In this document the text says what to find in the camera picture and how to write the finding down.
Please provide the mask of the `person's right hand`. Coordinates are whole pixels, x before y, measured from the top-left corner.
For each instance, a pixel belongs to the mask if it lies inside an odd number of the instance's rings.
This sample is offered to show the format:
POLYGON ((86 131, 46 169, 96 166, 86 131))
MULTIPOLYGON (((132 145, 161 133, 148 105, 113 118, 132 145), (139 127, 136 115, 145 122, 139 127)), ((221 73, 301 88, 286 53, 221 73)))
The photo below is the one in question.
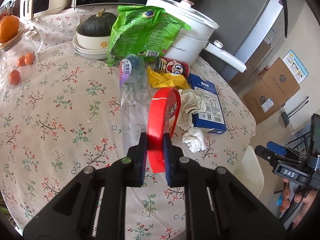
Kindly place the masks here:
MULTIPOLYGON (((286 211, 289 206, 290 206, 290 199, 289 196, 291 194, 291 190, 289 187, 289 180, 287 179, 282 179, 284 183, 286 183, 286 186, 283 190, 283 200, 281 202, 281 206, 279 207, 279 210, 281 213, 283 213, 284 211, 286 211)), ((294 196, 294 201, 296 203, 303 203, 302 208, 300 209, 299 213, 297 213, 296 217, 294 218, 292 224, 292 228, 294 229, 299 223, 300 221, 303 219, 303 217, 305 216, 305 214, 307 213, 308 209, 310 208, 310 206, 312 205, 315 197, 317 195, 317 191, 311 190, 309 191, 308 195, 303 198, 302 197, 302 193, 296 193, 294 196)))

